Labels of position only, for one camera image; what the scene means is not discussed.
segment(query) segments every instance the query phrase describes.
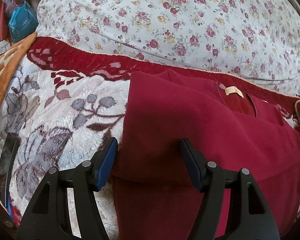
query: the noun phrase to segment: beige clothing tag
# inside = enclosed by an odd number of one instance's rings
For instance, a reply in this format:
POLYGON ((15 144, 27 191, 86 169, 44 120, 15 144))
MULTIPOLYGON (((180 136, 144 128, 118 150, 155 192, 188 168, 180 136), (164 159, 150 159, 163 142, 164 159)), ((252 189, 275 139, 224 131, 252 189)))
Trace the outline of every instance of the beige clothing tag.
POLYGON ((225 92, 226 92, 226 95, 229 95, 231 93, 237 93, 239 96, 241 96, 242 98, 244 98, 242 92, 239 89, 237 89, 236 87, 234 87, 234 86, 226 88, 225 92))

